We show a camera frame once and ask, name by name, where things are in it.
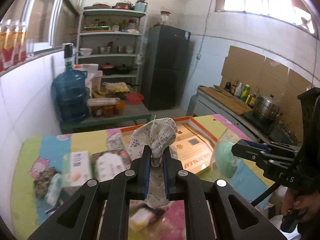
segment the refrigerator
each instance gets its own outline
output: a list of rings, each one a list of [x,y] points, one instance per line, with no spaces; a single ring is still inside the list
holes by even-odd
[[[167,25],[149,30],[141,93],[149,110],[175,107],[186,79],[190,32]]]

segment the floral cloth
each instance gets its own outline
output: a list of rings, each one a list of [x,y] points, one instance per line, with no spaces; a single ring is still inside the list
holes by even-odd
[[[162,118],[143,125],[131,135],[128,153],[133,160],[142,157],[145,145],[152,150],[149,190],[144,201],[151,208],[169,204],[164,191],[162,154],[169,146],[171,157],[178,158],[177,152],[171,147],[176,139],[177,130],[173,119]]]

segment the shelf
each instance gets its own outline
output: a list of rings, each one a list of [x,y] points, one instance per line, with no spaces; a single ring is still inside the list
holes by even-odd
[[[78,56],[81,58],[92,58],[92,57],[137,57],[137,54],[98,54],[98,55],[89,55],[89,56]]]
[[[142,36],[141,33],[124,33],[124,32],[85,32],[79,33],[80,36],[97,36],[97,35],[124,35],[124,36]]]
[[[132,17],[132,18],[141,18],[147,15],[145,12],[121,10],[121,9],[86,9],[83,11],[83,14],[85,16],[111,15],[111,16],[125,16],[125,17]]]
[[[113,75],[103,75],[102,78],[128,78],[128,77],[137,77],[136,73],[120,75],[120,74],[113,74]]]

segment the wooden cutting board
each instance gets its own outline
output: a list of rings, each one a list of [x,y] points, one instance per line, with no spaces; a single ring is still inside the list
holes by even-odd
[[[226,95],[208,87],[198,87],[198,89],[217,100],[219,103],[223,104],[237,115],[241,115],[252,110],[244,102],[233,96],[227,97]]]

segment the blue water bottle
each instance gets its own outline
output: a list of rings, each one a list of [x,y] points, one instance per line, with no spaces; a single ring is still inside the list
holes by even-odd
[[[66,70],[52,82],[56,110],[65,123],[79,123],[89,116],[86,102],[85,74],[72,69],[72,44],[64,48]]]

